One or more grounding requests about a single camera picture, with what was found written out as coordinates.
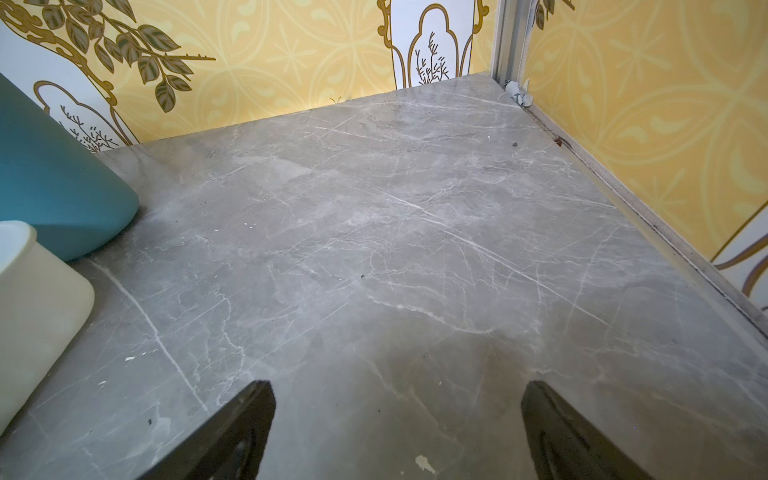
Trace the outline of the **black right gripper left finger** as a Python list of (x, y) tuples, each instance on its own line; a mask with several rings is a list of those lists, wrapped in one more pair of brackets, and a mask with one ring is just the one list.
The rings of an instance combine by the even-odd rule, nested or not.
[(275, 411), (271, 383), (253, 381), (141, 477), (254, 479)]

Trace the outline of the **white plastic storage box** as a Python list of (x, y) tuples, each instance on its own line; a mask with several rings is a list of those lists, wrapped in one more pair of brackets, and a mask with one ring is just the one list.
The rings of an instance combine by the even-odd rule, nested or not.
[(5, 430), (92, 312), (91, 283), (37, 242), (22, 221), (1, 223), (1, 429)]

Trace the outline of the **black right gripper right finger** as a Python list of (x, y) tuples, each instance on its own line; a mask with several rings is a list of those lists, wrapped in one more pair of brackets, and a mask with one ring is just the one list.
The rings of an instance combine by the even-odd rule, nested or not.
[(651, 477), (544, 381), (526, 385), (521, 414), (540, 479)]

